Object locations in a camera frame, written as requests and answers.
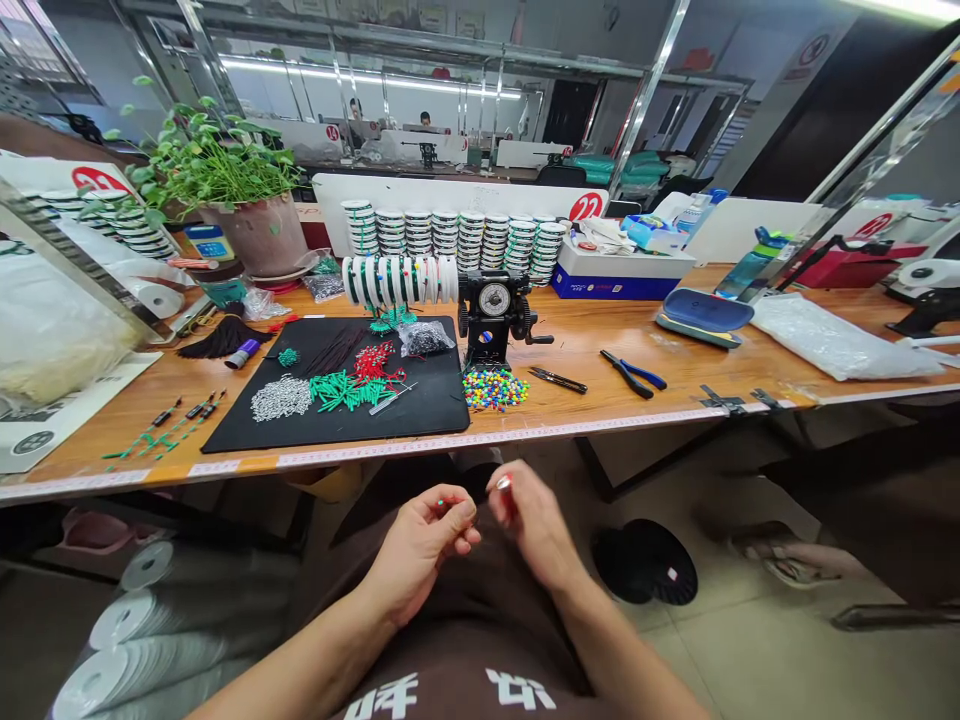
red circular sign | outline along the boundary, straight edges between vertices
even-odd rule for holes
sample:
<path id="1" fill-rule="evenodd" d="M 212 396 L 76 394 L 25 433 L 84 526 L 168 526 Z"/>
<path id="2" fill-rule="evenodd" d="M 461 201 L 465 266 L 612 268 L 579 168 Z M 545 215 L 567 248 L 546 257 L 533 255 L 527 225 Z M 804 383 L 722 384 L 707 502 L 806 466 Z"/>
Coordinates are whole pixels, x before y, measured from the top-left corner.
<path id="1" fill-rule="evenodd" d="M 857 230 L 853 236 L 854 237 L 873 237 L 881 230 L 885 230 L 887 225 L 893 222 L 893 213 L 884 213 L 883 215 L 878 215 L 873 220 L 868 222 L 862 228 Z"/>
<path id="2" fill-rule="evenodd" d="M 129 193 L 130 189 L 122 182 L 111 175 L 107 175 L 103 170 L 80 166 L 74 168 L 71 174 L 73 184 L 77 187 L 86 187 L 91 185 L 97 190 L 123 190 Z"/>
<path id="3" fill-rule="evenodd" d="M 570 208 L 570 219 L 574 222 L 596 217 L 603 210 L 603 198 L 597 193 L 581 196 Z"/>
<path id="4" fill-rule="evenodd" d="M 807 46 L 803 49 L 803 52 L 800 53 L 800 59 L 797 61 L 797 64 L 801 67 L 813 64 L 816 62 L 818 57 L 823 55 L 823 51 L 827 49 L 827 45 L 829 44 L 829 35 L 817 35 L 817 37 L 807 43 Z"/>

pliers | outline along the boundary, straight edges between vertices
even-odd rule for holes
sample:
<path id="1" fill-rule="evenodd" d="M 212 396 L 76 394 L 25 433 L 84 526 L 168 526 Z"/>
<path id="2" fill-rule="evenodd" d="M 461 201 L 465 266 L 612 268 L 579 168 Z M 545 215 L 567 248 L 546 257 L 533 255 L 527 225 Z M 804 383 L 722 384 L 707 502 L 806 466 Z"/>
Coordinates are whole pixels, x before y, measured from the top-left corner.
<path id="1" fill-rule="evenodd" d="M 639 375 L 648 383 L 657 388 L 657 390 L 667 389 L 667 383 L 660 376 L 654 375 L 648 370 L 643 370 L 642 368 L 638 368 L 635 365 L 631 365 L 628 362 L 620 360 L 619 358 L 616 358 L 608 353 L 606 350 L 601 350 L 600 354 L 609 360 L 610 364 L 613 365 L 621 375 L 623 375 L 623 379 L 627 381 L 627 385 L 630 386 L 630 389 L 645 400 L 649 400 L 653 397 L 653 391 L 637 380 L 634 375 Z"/>

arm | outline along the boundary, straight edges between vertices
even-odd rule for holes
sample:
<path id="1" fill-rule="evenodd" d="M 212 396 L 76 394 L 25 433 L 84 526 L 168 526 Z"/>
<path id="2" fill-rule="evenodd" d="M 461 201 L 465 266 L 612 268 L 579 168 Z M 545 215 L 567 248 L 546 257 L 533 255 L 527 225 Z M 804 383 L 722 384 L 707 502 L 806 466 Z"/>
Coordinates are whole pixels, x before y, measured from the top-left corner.
<path id="1" fill-rule="evenodd" d="M 335 713 L 419 612 L 444 557 L 466 555 L 480 542 L 476 511 L 467 491 L 453 485 L 437 485 L 403 505 L 356 590 L 187 720 L 314 720 Z"/>
<path id="2" fill-rule="evenodd" d="M 497 481 L 510 476 L 508 488 Z M 580 561 L 553 492 L 524 462 L 502 465 L 487 486 L 497 520 L 513 532 L 553 596 L 597 694 L 643 720 L 707 720 L 693 693 L 637 636 Z"/>

hand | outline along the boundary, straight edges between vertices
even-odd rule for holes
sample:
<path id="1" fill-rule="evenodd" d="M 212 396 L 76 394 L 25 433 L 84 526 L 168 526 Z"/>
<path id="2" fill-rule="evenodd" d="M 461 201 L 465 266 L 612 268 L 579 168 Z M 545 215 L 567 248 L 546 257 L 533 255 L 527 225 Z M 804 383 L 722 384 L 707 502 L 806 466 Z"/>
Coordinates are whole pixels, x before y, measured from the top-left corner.
<path id="1" fill-rule="evenodd" d="M 456 485 L 437 485 L 408 501 L 357 590 L 403 627 L 426 602 L 444 558 L 466 555 L 480 542 L 476 515 L 470 495 Z"/>
<path id="2" fill-rule="evenodd" d="M 510 486 L 497 489 L 497 481 L 510 475 Z M 563 593 L 587 579 L 557 498 L 522 460 L 501 465 L 487 483 L 490 509 L 506 530 L 513 532 L 527 565 L 552 593 Z"/>

fluorescent light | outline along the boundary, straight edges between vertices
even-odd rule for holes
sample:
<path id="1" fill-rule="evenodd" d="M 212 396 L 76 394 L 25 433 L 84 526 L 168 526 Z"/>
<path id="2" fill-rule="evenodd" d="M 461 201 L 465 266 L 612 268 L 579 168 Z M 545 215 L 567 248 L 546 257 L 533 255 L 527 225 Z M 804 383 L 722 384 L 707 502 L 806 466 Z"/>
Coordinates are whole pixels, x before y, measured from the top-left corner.
<path id="1" fill-rule="evenodd" d="M 960 6 L 946 0 L 843 0 L 851 5 L 860 5 L 897 15 L 910 15 L 924 20 L 936 20 L 946 25 L 960 19 Z"/>
<path id="2" fill-rule="evenodd" d="M 260 72 L 275 72 L 286 74 L 287 71 L 303 73 L 308 77 L 319 77 L 326 80 L 336 80 L 337 75 L 332 70 L 320 70 L 316 67 L 306 65 L 304 63 L 297 62 L 288 62 L 286 67 L 283 64 L 270 61 L 270 60 L 234 60 L 233 58 L 223 58 L 223 66 L 226 68 L 237 68 L 241 70 L 259 70 Z M 341 77 L 346 80 L 349 78 L 347 73 L 342 73 Z M 358 83 L 367 83 L 369 85 L 379 85 L 380 84 L 380 75 L 376 73 L 371 73 L 366 70 L 360 70 L 354 72 L 354 79 Z M 405 78 L 398 78 L 388 75 L 387 76 L 387 85 L 390 87 L 405 87 L 413 88 L 416 90 L 431 90 L 433 92 L 445 92 L 445 93 L 459 93 L 463 86 L 459 84 L 451 84 L 444 82 L 429 82 L 427 80 L 407 80 Z M 480 96 L 480 86 L 479 85 L 468 85 L 467 94 L 479 97 Z M 493 97 L 497 96 L 497 93 L 492 90 L 486 90 L 483 92 L 484 97 Z M 510 90 L 504 90 L 500 93 L 500 97 L 503 100 L 519 100 L 523 97 L 518 92 L 513 92 Z"/>

